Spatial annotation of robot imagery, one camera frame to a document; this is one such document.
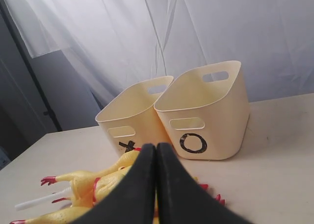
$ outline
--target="white backdrop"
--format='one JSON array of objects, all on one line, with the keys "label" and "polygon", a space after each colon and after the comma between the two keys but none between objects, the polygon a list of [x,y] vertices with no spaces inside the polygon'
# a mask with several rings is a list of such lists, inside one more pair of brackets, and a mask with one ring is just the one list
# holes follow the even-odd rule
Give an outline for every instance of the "white backdrop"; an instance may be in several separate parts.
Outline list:
[{"label": "white backdrop", "polygon": [[138,81],[231,59],[250,101],[314,92],[313,0],[6,2],[30,54],[61,49],[103,104]]}]

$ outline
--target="table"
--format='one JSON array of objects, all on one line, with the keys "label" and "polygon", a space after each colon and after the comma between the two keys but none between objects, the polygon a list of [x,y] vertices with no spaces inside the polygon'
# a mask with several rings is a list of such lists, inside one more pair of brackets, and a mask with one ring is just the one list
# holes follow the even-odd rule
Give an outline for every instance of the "table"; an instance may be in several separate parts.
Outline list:
[{"label": "table", "polygon": [[[68,187],[40,179],[75,170],[97,171],[118,158],[99,127],[51,133],[0,171],[1,223],[37,217],[68,204],[14,205]],[[227,207],[257,224],[314,221],[314,94],[254,102],[240,152],[224,161],[181,159]]]}]

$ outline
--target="plastic bin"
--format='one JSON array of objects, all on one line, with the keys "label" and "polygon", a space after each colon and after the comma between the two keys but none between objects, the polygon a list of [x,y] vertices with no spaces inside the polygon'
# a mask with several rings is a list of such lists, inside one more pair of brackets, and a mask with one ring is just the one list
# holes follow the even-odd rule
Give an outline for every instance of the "plastic bin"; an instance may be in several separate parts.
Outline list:
[{"label": "plastic bin", "polygon": [[119,154],[142,147],[144,143],[171,142],[154,103],[172,81],[172,76],[163,76],[134,84],[96,116]]},{"label": "plastic bin", "polygon": [[156,101],[155,110],[179,156],[233,156],[250,114],[241,63],[226,61],[185,72]]}]

